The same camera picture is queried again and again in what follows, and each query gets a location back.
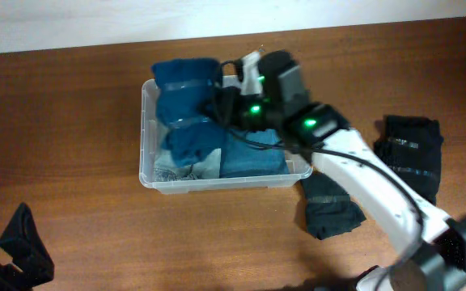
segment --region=black clamp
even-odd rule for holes
[[[1,235],[0,247],[12,257],[12,264],[0,264],[0,291],[27,291],[53,280],[55,265],[26,204],[15,211]]]

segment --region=wire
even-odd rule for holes
[[[222,88],[222,83],[217,82],[217,81],[218,81],[218,78],[221,77],[221,74],[219,74],[219,73],[222,72],[222,68],[225,65],[228,65],[228,64],[234,64],[234,62],[233,61],[224,61],[217,68],[217,71],[216,71],[216,74],[215,74],[215,83],[214,83],[214,89],[215,90]],[[236,132],[234,132],[231,129],[230,125],[229,125],[229,120],[227,120],[227,122],[225,122],[225,120],[223,120],[222,117],[220,116],[220,113],[218,111],[218,106],[217,106],[217,100],[216,100],[216,94],[215,93],[216,93],[216,91],[213,93],[213,96],[211,98],[211,103],[213,105],[214,114],[215,114],[215,116],[217,118],[218,123],[222,127],[224,127],[228,131],[228,133],[230,135],[232,135],[234,138],[236,138],[239,141],[245,142],[245,143],[247,143],[247,144],[249,144],[251,146],[258,147],[260,150],[289,150],[291,152],[295,152],[296,149],[290,148],[289,146],[281,145],[281,142],[278,142],[275,145],[269,145],[269,144],[265,144],[265,143],[261,143],[261,142],[257,142],[257,141],[250,141],[247,138],[242,137],[239,134],[237,134]],[[417,232],[417,235],[416,235],[416,239],[414,240],[414,242],[411,242],[411,244],[405,249],[403,255],[393,265],[389,266],[386,269],[386,271],[384,272],[384,274],[379,278],[379,280],[377,281],[377,285],[375,286],[375,291],[378,291],[379,287],[384,282],[386,277],[389,276],[393,272],[393,270],[403,266],[409,259],[411,259],[413,257],[413,255],[422,246],[422,244],[423,244],[422,235],[423,235],[423,232],[424,232],[424,229],[425,229],[425,224],[424,224],[424,220],[423,220],[423,217],[422,217],[422,211],[420,210],[420,207],[418,206],[418,204],[414,200],[414,198],[408,193],[407,190],[405,190],[405,188],[400,183],[398,183],[386,171],[384,171],[380,167],[377,167],[376,165],[372,164],[371,162],[368,162],[365,159],[353,156],[351,154],[345,154],[345,153],[337,152],[335,150],[323,150],[323,149],[320,149],[320,148],[303,149],[303,150],[310,150],[312,152],[319,153],[319,154],[329,154],[329,155],[332,155],[332,156],[347,158],[347,159],[350,159],[352,161],[358,162],[358,163],[360,163],[360,164],[362,164],[364,166],[369,167],[373,171],[376,171],[377,173],[382,175],[387,181],[392,183],[393,186],[396,187],[396,189],[402,194],[402,196],[413,207],[413,210],[414,210],[415,214],[417,215],[417,223],[418,223],[418,232]]]
[[[398,183],[393,177],[391,177],[386,171],[381,169],[380,167],[377,167],[376,165],[372,164],[371,162],[368,162],[365,159],[353,156],[351,154],[345,154],[345,153],[340,153],[336,152],[334,150],[322,150],[322,149],[314,149],[313,150],[316,153],[320,154],[330,154],[333,156],[337,157],[342,157],[342,158],[347,158],[351,159],[355,162],[359,162],[360,164],[369,167],[373,171],[376,171],[377,173],[381,174],[386,180],[388,180],[390,183],[393,184],[404,196],[404,198],[413,206],[414,212],[417,214],[417,223],[418,223],[418,232],[417,236],[414,242],[412,242],[408,248],[405,250],[404,254],[391,266],[388,267],[386,272],[379,278],[377,281],[377,285],[375,286],[375,291],[379,290],[379,287],[381,284],[384,282],[384,279],[386,279],[387,276],[389,276],[393,270],[403,266],[413,255],[418,251],[418,249],[422,246],[423,244],[423,238],[422,234],[424,232],[424,220],[422,217],[422,211],[420,210],[420,207],[418,206],[417,202],[414,200],[414,198],[405,190],[405,188]]]

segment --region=white wall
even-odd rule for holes
[[[466,0],[0,0],[0,53],[466,16]]]

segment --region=green led light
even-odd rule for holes
[[[260,106],[259,105],[254,105],[253,107],[251,107],[250,111],[251,113],[253,114],[257,114],[258,112],[260,112]]]
[[[316,125],[317,121],[316,120],[305,120],[305,126],[307,127],[311,127],[311,126],[314,126]]]

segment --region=clothing item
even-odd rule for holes
[[[246,138],[270,145],[280,141],[272,129],[248,133]],[[283,150],[257,150],[231,135],[227,136],[227,142],[222,148],[221,178],[284,174],[289,174],[289,169]]]
[[[160,89],[157,119],[170,129],[162,147],[177,167],[201,162],[224,145],[226,131],[200,112],[214,93],[212,80],[219,63],[211,58],[176,59],[154,64]]]
[[[350,232],[366,220],[362,210],[348,193],[325,174],[312,173],[301,180],[307,207],[307,232],[325,239]]]
[[[416,193],[436,205],[442,174],[439,122],[425,117],[387,116],[375,154]]]
[[[157,128],[158,141],[162,141],[169,130],[162,124]],[[202,162],[190,166],[178,167],[170,150],[157,147],[154,161],[154,181],[169,182],[193,179],[218,179],[220,172],[221,149],[213,150]]]

